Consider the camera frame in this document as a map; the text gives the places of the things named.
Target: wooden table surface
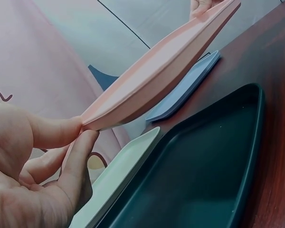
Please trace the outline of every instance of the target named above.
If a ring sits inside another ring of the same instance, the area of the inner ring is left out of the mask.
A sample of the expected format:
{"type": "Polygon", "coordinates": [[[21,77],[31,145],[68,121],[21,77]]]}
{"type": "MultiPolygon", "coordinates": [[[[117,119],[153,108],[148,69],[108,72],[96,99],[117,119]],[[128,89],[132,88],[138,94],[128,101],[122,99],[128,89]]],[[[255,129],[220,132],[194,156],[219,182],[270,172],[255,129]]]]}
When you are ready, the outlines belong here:
{"type": "Polygon", "coordinates": [[[167,132],[237,88],[259,83],[266,116],[255,179],[241,227],[285,228],[285,3],[221,50],[222,59],[170,119],[149,125],[167,132]]]}

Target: rectangular tray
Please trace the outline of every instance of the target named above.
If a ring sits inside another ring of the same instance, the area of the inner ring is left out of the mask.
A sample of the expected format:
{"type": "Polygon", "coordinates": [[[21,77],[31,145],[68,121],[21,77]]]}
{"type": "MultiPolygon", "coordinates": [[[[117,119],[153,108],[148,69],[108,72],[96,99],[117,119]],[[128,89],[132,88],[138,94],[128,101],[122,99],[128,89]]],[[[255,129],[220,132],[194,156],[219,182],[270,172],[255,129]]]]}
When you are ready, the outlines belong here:
{"type": "Polygon", "coordinates": [[[265,98],[246,85],[173,127],[99,228],[226,228],[238,224],[260,142],[265,98]]]}

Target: blue tray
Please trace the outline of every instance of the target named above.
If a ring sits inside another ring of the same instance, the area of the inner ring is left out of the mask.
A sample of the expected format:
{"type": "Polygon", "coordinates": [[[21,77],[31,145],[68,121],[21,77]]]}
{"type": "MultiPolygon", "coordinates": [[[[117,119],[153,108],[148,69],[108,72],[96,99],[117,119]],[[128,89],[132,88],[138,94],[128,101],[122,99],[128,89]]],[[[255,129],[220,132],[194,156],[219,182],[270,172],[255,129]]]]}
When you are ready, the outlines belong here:
{"type": "Polygon", "coordinates": [[[181,82],[149,112],[146,121],[158,121],[173,115],[197,89],[219,58],[219,51],[215,51],[197,62],[181,82]]]}

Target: finger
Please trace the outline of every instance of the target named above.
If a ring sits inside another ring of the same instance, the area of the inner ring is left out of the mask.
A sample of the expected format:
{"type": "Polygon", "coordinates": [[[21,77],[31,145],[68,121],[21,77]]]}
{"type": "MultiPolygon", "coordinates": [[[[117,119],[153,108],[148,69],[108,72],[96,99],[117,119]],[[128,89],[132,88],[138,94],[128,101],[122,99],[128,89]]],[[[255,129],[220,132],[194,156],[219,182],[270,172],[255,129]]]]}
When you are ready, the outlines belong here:
{"type": "Polygon", "coordinates": [[[50,120],[28,114],[34,138],[34,147],[42,149],[60,148],[70,144],[79,135],[80,117],[68,120],[50,120]]]}
{"type": "Polygon", "coordinates": [[[89,170],[86,168],[82,188],[80,191],[80,197],[75,213],[77,213],[91,199],[92,195],[93,195],[93,190],[90,181],[89,170]]]}
{"type": "Polygon", "coordinates": [[[191,0],[191,6],[190,6],[191,11],[196,10],[198,7],[199,7],[199,2],[197,0],[191,0]]]}
{"type": "Polygon", "coordinates": [[[68,146],[52,149],[41,157],[28,160],[20,173],[21,178],[25,178],[25,173],[33,178],[36,184],[40,184],[53,176],[61,167],[62,161],[67,153],[68,146]]]}
{"type": "Polygon", "coordinates": [[[191,6],[190,6],[190,20],[194,18],[194,15],[192,14],[197,8],[199,7],[199,2],[197,0],[191,0],[191,6]]]}
{"type": "Polygon", "coordinates": [[[87,130],[76,139],[65,168],[58,179],[57,185],[68,196],[73,210],[79,201],[87,158],[93,149],[99,132],[87,130]]]}
{"type": "Polygon", "coordinates": [[[211,8],[212,0],[199,0],[199,7],[193,11],[193,17],[199,17],[211,8]]]}

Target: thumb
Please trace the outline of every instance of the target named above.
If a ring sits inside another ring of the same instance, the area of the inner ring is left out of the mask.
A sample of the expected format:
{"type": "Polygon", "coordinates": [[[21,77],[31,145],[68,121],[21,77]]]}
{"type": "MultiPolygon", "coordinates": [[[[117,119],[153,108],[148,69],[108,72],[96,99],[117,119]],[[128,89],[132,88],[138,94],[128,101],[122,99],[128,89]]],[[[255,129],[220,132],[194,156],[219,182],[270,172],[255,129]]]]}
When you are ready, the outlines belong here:
{"type": "Polygon", "coordinates": [[[212,0],[199,0],[199,7],[191,14],[192,17],[199,17],[211,8],[212,0]]]}
{"type": "Polygon", "coordinates": [[[57,185],[66,194],[71,203],[72,213],[77,207],[89,154],[98,138],[99,132],[87,130],[76,139],[65,168],[61,172],[57,185]]]}

